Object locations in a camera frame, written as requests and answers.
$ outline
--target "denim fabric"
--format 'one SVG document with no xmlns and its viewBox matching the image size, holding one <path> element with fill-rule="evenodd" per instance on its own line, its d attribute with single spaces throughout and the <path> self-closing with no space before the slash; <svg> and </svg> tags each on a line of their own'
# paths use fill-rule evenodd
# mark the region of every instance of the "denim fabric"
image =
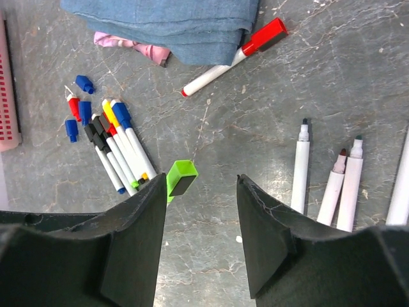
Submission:
<svg viewBox="0 0 409 307">
<path fill-rule="evenodd" d="M 259 0 L 61 0 L 88 27 L 169 48 L 190 65 L 230 65 Z"/>
</svg>

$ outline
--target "blue marker cap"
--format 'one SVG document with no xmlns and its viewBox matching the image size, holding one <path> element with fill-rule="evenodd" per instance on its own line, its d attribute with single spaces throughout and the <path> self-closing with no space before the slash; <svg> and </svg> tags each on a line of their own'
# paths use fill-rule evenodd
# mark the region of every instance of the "blue marker cap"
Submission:
<svg viewBox="0 0 409 307">
<path fill-rule="evenodd" d="M 132 128 L 130 123 L 130 114 L 126 105 L 123 102 L 116 102 L 112 106 L 112 110 L 114 111 L 116 119 L 122 125 L 122 127 L 126 130 L 127 128 Z"/>
<path fill-rule="evenodd" d="M 90 101 L 80 101 L 78 103 L 79 117 L 81 117 L 81 124 L 87 126 L 91 120 L 91 102 Z"/>
<path fill-rule="evenodd" d="M 93 94 L 95 89 L 92 82 L 85 75 L 78 75 L 75 78 L 75 83 L 83 90 L 89 94 Z"/>
<path fill-rule="evenodd" d="M 78 127 L 76 120 L 66 120 L 65 121 L 66 135 L 70 138 L 71 143 L 77 141 Z"/>
</svg>

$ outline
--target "red marker cap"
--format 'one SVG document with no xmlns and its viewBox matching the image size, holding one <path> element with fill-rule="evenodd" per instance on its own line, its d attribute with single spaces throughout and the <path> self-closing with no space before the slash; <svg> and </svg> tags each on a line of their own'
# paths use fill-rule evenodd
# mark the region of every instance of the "red marker cap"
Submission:
<svg viewBox="0 0 409 307">
<path fill-rule="evenodd" d="M 251 36 L 250 42 L 243 47 L 243 53 L 250 56 L 256 51 L 266 51 L 288 35 L 286 26 L 280 18 L 270 21 Z"/>
<path fill-rule="evenodd" d="M 109 122 L 108 117 L 105 115 L 105 113 L 101 114 L 100 123 L 104 127 L 105 131 L 110 135 L 114 136 L 117 133 L 114 125 Z"/>
<path fill-rule="evenodd" d="M 68 105 L 70 106 L 72 116 L 75 117 L 77 122 L 81 121 L 81 117 L 79 116 L 79 110 L 78 110 L 78 103 L 80 101 L 79 98 L 74 97 L 73 95 L 69 94 L 69 96 L 66 98 L 68 101 Z"/>
</svg>

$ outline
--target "white marker barrel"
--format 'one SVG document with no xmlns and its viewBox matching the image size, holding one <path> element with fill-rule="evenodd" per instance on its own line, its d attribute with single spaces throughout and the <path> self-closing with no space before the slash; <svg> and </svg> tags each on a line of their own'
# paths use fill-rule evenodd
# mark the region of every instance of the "white marker barrel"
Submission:
<svg viewBox="0 0 409 307">
<path fill-rule="evenodd" d="M 291 208 L 301 214 L 304 214 L 305 193 L 307 191 L 308 157 L 309 142 L 297 141 Z"/>
<path fill-rule="evenodd" d="M 155 178 L 156 171 L 152 166 L 151 161 L 149 160 L 146 152 L 143 150 L 141 142 L 139 142 L 138 137 L 135 134 L 135 131 L 132 128 L 125 130 L 127 137 L 134 149 L 136 156 L 138 157 L 139 164 L 142 165 L 144 172 L 148 175 L 149 180 Z"/>
<path fill-rule="evenodd" d="M 409 134 L 406 135 L 386 225 L 404 226 L 409 216 Z"/>
<path fill-rule="evenodd" d="M 106 154 L 104 154 L 97 146 L 95 147 L 95 151 L 98 154 L 102 164 L 104 165 L 104 168 L 105 168 L 109 178 L 111 179 L 111 182 L 114 185 L 115 189 L 117 191 L 120 191 L 121 189 L 123 189 L 123 185 L 121 183 L 121 180 L 118 178 L 118 176 L 117 176 L 117 174 L 115 172 L 115 169 L 113 168 L 113 166 L 109 162 Z"/>
<path fill-rule="evenodd" d="M 131 184 L 132 182 L 136 181 L 135 177 L 132 174 L 132 171 L 130 170 L 124 156 L 121 153 L 121 150 L 117 146 L 115 140 L 113 138 L 107 138 L 107 144 L 109 148 L 112 150 L 112 153 L 115 156 L 115 159 L 117 162 L 120 164 L 121 169 L 126 176 L 128 183 Z"/>
<path fill-rule="evenodd" d="M 121 138 L 119 134 L 115 134 L 112 136 L 114 138 L 115 143 L 117 144 L 118 148 L 121 150 L 122 156 L 125 158 L 133 176 L 135 177 L 136 180 L 139 180 L 142 178 L 141 175 L 138 175 L 139 170 L 137 168 L 137 161 L 127 152 L 127 149 L 125 146 L 123 146 L 123 143 L 121 141 Z"/>
<path fill-rule="evenodd" d="M 131 196 L 135 195 L 137 193 L 136 189 L 134 189 L 129 184 L 129 182 L 127 180 L 127 177 L 123 173 L 123 170 L 122 170 L 120 164 L 117 162 L 114 154 L 112 152 L 107 153 L 107 158 L 108 158 L 109 162 L 111 163 L 111 165 L 113 166 L 113 168 L 115 169 L 116 174 L 118 175 L 118 177 L 122 181 L 122 184 L 125 187 L 125 189 L 128 191 L 129 195 L 131 195 Z"/>
<path fill-rule="evenodd" d="M 222 74 L 227 72 L 230 68 L 239 64 L 245 58 L 246 56 L 243 53 L 242 49 L 241 48 L 238 49 L 231 66 L 217 65 L 217 66 L 212 67 L 207 72 L 205 72 L 203 75 L 201 75 L 200 77 L 197 77 L 192 82 L 190 82 L 188 85 L 186 85 L 182 90 L 182 95 L 186 97 L 186 96 L 191 96 L 195 94 L 195 92 L 197 92 L 201 88 L 204 88 L 207 84 L 211 83 L 214 79 L 220 77 Z"/>
<path fill-rule="evenodd" d="M 346 232 L 352 232 L 353 229 L 363 162 L 363 159 L 351 157 L 346 160 L 344 187 L 337 220 L 337 229 Z"/>
<path fill-rule="evenodd" d="M 116 127 L 116 132 L 120 136 L 122 145 L 125 147 L 125 151 L 127 155 L 129 155 L 129 159 L 132 161 L 132 164 L 134 165 L 135 171 L 137 173 L 137 176 L 135 177 L 138 179 L 141 178 L 145 170 L 143 169 L 143 166 L 141 165 L 141 161 L 139 160 L 138 156 L 136 156 L 134 148 L 132 147 L 127 134 L 123 130 L 122 126 Z"/>
<path fill-rule="evenodd" d="M 330 172 L 317 222 L 331 226 L 343 182 L 344 174 Z"/>
</svg>

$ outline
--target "red marker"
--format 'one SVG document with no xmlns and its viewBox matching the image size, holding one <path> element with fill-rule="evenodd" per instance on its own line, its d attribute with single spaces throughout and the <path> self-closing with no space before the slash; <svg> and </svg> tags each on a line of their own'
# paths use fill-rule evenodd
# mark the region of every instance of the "red marker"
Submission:
<svg viewBox="0 0 409 307">
<path fill-rule="evenodd" d="M 66 98 L 66 101 L 68 102 L 68 105 L 70 106 L 72 116 L 75 117 L 77 122 L 80 122 L 81 117 L 79 116 L 79 109 L 78 109 L 78 103 L 80 99 L 69 94 L 69 96 Z"/>
<path fill-rule="evenodd" d="M 271 46 L 278 43 L 284 37 L 288 35 L 287 29 L 281 19 L 276 18 L 259 31 L 255 32 L 251 36 L 250 42 L 246 43 L 243 47 L 237 50 L 235 58 L 231 64 L 228 65 L 217 65 L 209 69 L 200 77 L 194 79 L 191 83 L 186 85 L 181 94 L 184 97 L 191 96 L 195 94 L 201 88 L 204 88 L 207 84 L 211 83 L 214 79 L 218 78 L 230 68 L 236 66 L 246 57 L 251 56 L 256 51 L 265 51 Z"/>
</svg>

